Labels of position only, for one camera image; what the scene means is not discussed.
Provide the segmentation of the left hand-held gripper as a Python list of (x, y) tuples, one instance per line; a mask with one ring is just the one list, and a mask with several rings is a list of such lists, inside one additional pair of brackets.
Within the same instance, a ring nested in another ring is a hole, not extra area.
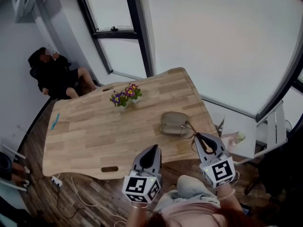
[(161, 148), (150, 146), (137, 155), (124, 177), (122, 192), (130, 202), (152, 203), (161, 189)]

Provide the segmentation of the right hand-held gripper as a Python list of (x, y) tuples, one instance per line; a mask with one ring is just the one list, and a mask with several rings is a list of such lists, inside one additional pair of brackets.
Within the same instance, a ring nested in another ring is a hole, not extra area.
[[(225, 146), (219, 137), (208, 133), (195, 133), (194, 143), (202, 162), (199, 167), (214, 189), (234, 180), (236, 173), (233, 159), (224, 152)], [(203, 163), (207, 162), (207, 155), (218, 154), (220, 155), (209, 163)]]

